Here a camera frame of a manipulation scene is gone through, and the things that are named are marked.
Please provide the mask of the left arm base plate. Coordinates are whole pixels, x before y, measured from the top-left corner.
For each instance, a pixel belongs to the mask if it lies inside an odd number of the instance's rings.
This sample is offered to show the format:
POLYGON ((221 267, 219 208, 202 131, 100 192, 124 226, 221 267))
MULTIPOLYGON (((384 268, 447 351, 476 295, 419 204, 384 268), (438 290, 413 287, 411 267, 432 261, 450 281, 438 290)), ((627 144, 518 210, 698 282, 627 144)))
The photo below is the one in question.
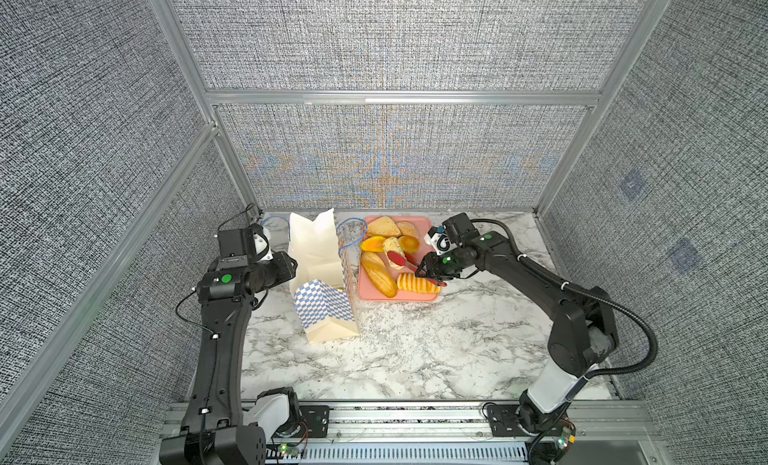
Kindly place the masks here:
POLYGON ((281 426, 272 438, 298 442, 303 438, 326 438, 330 424, 330 407, 326 405, 301 405, 300 420, 281 426))

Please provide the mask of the pale seeded bread roll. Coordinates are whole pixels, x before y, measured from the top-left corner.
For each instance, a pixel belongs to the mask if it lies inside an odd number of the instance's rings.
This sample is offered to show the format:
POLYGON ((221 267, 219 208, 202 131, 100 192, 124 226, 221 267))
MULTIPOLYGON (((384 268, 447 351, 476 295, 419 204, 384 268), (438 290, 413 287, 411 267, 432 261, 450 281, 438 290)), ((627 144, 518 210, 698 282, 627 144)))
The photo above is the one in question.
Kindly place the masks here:
POLYGON ((405 252, 397 237, 386 238, 382 243, 382 248, 389 265, 393 269, 401 270, 406 266, 405 252))

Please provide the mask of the red kitchen tongs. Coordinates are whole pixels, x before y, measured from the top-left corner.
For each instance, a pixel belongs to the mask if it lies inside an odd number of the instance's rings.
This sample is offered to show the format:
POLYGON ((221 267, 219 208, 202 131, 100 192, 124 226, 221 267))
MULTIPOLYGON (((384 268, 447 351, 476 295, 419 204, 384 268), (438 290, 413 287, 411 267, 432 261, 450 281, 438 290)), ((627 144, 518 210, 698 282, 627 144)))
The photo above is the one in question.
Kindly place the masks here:
MULTIPOLYGON (((417 270, 417 266, 411 261, 409 261, 405 255, 401 255, 395 251, 388 251, 386 253, 386 256, 388 260, 391 261, 393 264, 405 267, 413 272, 416 272, 417 270)), ((432 278, 428 278, 428 281, 436 286, 440 286, 440 287, 446 286, 445 282, 435 280, 432 278)))

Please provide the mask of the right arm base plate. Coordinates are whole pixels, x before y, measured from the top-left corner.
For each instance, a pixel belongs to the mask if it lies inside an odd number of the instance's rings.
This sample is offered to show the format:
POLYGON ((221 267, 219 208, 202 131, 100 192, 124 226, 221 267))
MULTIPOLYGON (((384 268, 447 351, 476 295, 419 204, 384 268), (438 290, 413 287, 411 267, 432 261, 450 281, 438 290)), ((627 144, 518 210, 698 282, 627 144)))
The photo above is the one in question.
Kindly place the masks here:
POLYGON ((576 426, 568 417, 569 403, 551 413, 540 413, 533 406, 521 407, 517 402, 500 404, 485 402, 481 415, 486 419, 494 437, 531 437, 545 432, 546 436, 574 435, 576 426))

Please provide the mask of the long brown baguette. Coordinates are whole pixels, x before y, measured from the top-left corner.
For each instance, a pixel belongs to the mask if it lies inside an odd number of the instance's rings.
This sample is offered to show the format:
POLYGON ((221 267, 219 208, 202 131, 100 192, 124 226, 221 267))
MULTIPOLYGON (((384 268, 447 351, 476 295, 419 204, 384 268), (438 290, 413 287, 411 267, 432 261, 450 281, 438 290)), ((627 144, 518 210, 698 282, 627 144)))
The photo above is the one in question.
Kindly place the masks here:
POLYGON ((387 298, 394 298, 398 286, 391 277, 384 261, 374 252, 363 252, 360 264, 374 287, 387 298))

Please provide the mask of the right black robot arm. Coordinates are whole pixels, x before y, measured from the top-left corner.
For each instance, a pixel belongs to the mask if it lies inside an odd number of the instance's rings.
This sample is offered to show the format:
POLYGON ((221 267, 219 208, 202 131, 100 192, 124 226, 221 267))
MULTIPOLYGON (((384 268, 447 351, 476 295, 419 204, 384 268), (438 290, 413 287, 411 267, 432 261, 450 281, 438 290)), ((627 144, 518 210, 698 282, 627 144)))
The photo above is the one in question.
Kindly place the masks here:
POLYGON ((433 247, 416 274, 437 282, 462 277, 471 268, 489 273, 522 293, 551 322, 548 361, 520 396, 517 409, 525 433, 543 433, 565 416, 569 403, 618 347, 615 316, 600 288, 572 291, 570 283, 518 247, 509 227, 465 213, 433 225, 424 236, 433 247))

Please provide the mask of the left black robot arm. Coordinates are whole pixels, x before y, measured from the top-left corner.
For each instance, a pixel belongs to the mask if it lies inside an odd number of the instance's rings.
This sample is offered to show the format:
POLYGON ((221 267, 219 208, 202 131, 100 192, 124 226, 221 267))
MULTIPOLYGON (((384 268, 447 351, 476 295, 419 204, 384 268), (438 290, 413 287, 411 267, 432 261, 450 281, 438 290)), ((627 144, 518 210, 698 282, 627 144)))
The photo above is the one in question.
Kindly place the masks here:
POLYGON ((295 278, 298 263, 271 250, 259 224, 217 232, 219 255, 193 294, 201 330, 197 370, 177 436, 161 441, 162 464, 264 464, 269 432, 245 422, 240 392, 247 325, 259 293, 295 278))

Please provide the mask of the blue checkered paper bag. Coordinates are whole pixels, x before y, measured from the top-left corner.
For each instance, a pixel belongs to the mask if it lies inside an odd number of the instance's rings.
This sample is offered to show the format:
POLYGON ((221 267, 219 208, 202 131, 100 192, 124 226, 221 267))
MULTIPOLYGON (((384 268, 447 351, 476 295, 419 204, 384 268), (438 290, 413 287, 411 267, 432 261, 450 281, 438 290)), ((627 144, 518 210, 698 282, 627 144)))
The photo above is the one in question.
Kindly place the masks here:
POLYGON ((319 344, 357 337, 348 252, 365 238, 366 222, 359 217, 337 222, 335 211, 329 209, 313 219, 297 213, 272 214, 261 225, 267 227, 274 220, 286 224, 288 254, 298 262, 289 291, 307 340, 319 344))

